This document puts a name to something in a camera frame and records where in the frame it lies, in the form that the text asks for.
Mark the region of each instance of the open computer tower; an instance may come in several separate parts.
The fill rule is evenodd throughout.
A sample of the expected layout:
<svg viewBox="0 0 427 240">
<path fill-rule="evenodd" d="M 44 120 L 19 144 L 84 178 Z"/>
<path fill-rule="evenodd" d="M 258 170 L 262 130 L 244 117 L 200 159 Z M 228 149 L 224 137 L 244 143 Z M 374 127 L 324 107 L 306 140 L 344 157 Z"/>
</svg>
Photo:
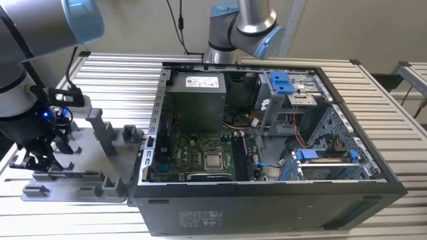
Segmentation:
<svg viewBox="0 0 427 240">
<path fill-rule="evenodd" d="M 164 63 L 145 137 L 153 236 L 350 230 L 407 193 L 320 68 Z"/>
</svg>

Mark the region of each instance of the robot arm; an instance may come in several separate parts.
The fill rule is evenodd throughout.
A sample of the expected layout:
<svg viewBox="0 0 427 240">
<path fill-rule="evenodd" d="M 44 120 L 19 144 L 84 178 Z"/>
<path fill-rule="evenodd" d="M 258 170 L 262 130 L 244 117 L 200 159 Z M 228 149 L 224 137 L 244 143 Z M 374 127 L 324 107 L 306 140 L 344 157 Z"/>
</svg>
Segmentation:
<svg viewBox="0 0 427 240">
<path fill-rule="evenodd" d="M 56 142 L 63 153 L 73 153 L 67 139 L 71 126 L 65 114 L 56 114 L 52 106 L 64 107 L 56 94 L 83 98 L 76 87 L 45 92 L 21 63 L 85 44 L 103 33 L 93 0 L 0 0 L 0 131 L 27 150 L 23 163 L 11 167 L 63 170 L 51 144 Z"/>
<path fill-rule="evenodd" d="M 262 60 L 272 57 L 286 32 L 276 20 L 276 11 L 268 0 L 238 0 L 214 5 L 203 61 L 216 64 L 240 63 L 238 49 Z"/>
</svg>

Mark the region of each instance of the label sticker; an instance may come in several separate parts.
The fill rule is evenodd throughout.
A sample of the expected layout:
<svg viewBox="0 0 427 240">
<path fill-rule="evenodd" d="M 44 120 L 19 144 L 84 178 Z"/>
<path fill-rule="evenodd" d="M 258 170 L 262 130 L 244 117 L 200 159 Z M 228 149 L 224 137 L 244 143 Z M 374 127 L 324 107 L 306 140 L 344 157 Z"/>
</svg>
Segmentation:
<svg viewBox="0 0 427 240">
<path fill-rule="evenodd" d="M 259 125 L 260 120 L 258 120 L 256 118 L 254 119 L 251 125 L 255 128 Z"/>
<path fill-rule="evenodd" d="M 298 89 L 303 89 L 303 88 L 304 88 L 304 85 L 302 85 L 302 84 L 294 84 L 294 87 L 298 88 Z"/>
<path fill-rule="evenodd" d="M 188 88 L 219 88 L 219 78 L 216 76 L 188 76 L 185 78 Z"/>
</svg>

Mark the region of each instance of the orange wire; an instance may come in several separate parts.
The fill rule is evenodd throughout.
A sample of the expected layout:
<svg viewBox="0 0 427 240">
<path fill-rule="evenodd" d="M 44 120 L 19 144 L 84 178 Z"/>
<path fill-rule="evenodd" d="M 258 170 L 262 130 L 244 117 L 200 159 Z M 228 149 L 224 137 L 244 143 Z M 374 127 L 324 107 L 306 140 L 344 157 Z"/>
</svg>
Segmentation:
<svg viewBox="0 0 427 240">
<path fill-rule="evenodd" d="M 295 117 L 295 113 L 292 114 L 292 120 L 294 120 L 294 124 L 295 124 L 295 138 L 298 143 L 303 146 L 303 148 L 307 148 L 307 145 L 304 143 L 299 128 L 296 127 L 296 117 Z"/>
</svg>

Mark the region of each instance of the white wall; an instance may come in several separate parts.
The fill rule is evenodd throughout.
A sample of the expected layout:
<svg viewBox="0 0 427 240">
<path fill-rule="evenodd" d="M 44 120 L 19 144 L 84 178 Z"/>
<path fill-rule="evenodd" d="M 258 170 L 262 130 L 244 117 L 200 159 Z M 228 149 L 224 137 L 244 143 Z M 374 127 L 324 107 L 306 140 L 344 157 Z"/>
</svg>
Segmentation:
<svg viewBox="0 0 427 240">
<path fill-rule="evenodd" d="M 177 19 L 179 1 L 169 0 Z M 204 52 L 210 37 L 211 5 L 219 0 L 183 0 L 184 40 L 188 51 Z M 87 45 L 92 52 L 181 54 L 165 0 L 96 0 L 104 20 L 101 39 Z M 284 25 L 292 0 L 271 0 Z M 33 61 L 44 82 L 53 86 L 65 73 L 71 49 Z"/>
<path fill-rule="evenodd" d="M 427 62 L 427 0 L 306 0 L 288 56 L 358 59 L 372 73 Z"/>
</svg>

